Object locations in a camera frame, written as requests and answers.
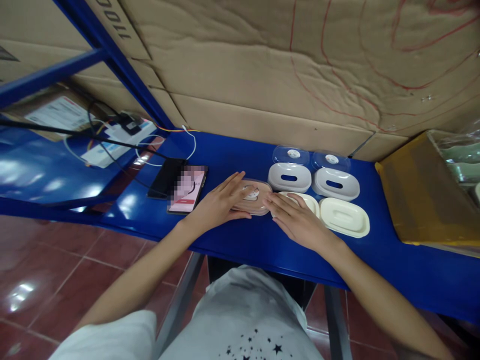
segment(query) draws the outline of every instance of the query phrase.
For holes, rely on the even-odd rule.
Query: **pink phone screen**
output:
[[[191,213],[202,189],[204,177],[204,170],[195,169],[194,166],[184,169],[176,183],[167,209],[171,212]]]

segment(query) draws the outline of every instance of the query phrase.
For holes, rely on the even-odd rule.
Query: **oval hole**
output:
[[[326,181],[326,184],[327,184],[328,186],[331,186],[332,188],[337,188],[337,189],[341,189],[341,188],[344,187],[341,183],[334,182],[334,181],[330,181],[330,180],[327,180],[327,181]]]
[[[282,180],[286,180],[286,181],[297,181],[296,176],[282,175],[280,177],[281,177]]]

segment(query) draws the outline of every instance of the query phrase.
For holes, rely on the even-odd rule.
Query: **hand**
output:
[[[272,214],[275,214],[273,221],[290,239],[321,256],[325,255],[332,244],[341,242],[308,208],[301,196],[293,193],[287,195],[298,204],[278,193],[271,193],[263,203]]]
[[[187,223],[189,228],[199,232],[198,236],[200,236],[227,221],[251,219],[252,215],[248,212],[230,210],[236,203],[255,190],[251,185],[242,189],[240,182],[244,176],[244,171],[230,175],[228,179],[210,191],[182,222]]]

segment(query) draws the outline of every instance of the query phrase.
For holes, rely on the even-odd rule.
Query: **black cable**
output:
[[[92,107],[93,107],[95,104],[97,104],[97,103],[98,103],[98,104],[103,104],[103,105],[105,105],[106,107],[108,107],[108,108],[110,108],[111,110],[113,110],[113,112],[115,113],[115,115],[120,116],[119,113],[118,113],[114,108],[112,108],[110,105],[108,105],[108,104],[106,104],[106,103],[104,103],[103,101],[100,101],[100,100],[92,100],[92,101],[90,102],[90,105],[88,105],[88,109],[87,109],[86,113],[87,113],[87,115],[88,115],[88,122],[90,123],[90,129],[91,129],[91,132],[92,132],[93,134],[95,134],[95,128],[94,128],[94,123],[92,122],[92,114],[91,114],[91,111],[92,111]],[[112,156],[112,154],[107,150],[107,148],[104,146],[104,144],[103,144],[102,142],[100,142],[100,146],[102,147],[103,151],[105,151],[106,154],[110,157],[110,159],[112,159],[112,161],[115,163],[115,165],[117,165],[118,168],[119,168],[125,175],[127,175],[130,179],[132,179],[133,181],[139,183],[139,184],[142,185],[144,188],[147,188],[147,189],[153,191],[154,193],[157,193],[157,194],[160,194],[160,195],[162,195],[162,196],[165,196],[165,194],[164,194],[163,192],[151,188],[150,186],[148,186],[148,185],[145,184],[144,182],[136,179],[135,176],[130,175],[130,174],[124,169],[124,167],[123,167],[122,165],[120,165],[117,160],[115,160],[115,158],[114,158],[114,157]]]
[[[9,128],[18,128],[18,129],[45,131],[45,132],[48,132],[48,133],[60,133],[60,134],[67,134],[67,135],[72,135],[72,136],[80,136],[80,137],[84,137],[84,138],[98,140],[100,143],[105,142],[105,143],[109,143],[109,144],[121,145],[121,146],[131,148],[131,149],[138,149],[138,150],[147,151],[147,152],[155,154],[155,155],[157,155],[161,158],[169,159],[168,156],[165,156],[165,155],[163,155],[159,152],[156,152],[156,151],[150,150],[148,148],[145,148],[144,146],[136,146],[136,145],[131,145],[131,144],[121,142],[121,141],[111,140],[109,138],[104,138],[104,137],[98,136],[98,135],[95,134],[95,132],[94,132],[94,135],[90,135],[90,134],[87,134],[83,131],[65,130],[65,129],[62,129],[62,128],[59,128],[59,127],[37,125],[37,124],[34,124],[34,123],[18,122],[18,121],[12,121],[12,120],[4,120],[1,117],[0,117],[0,126],[6,126],[6,127],[9,127]]]

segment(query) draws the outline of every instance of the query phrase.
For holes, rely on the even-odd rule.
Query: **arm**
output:
[[[394,341],[434,359],[453,359],[419,312],[388,281],[328,230],[298,195],[271,194],[265,205],[287,236],[309,248],[338,272],[375,323]]]
[[[253,189],[241,189],[245,173],[234,173],[209,192],[194,211],[179,221],[157,246],[125,271],[93,304],[73,331],[88,324],[105,324],[141,309],[179,256],[203,233],[229,220],[251,219],[230,211]]]

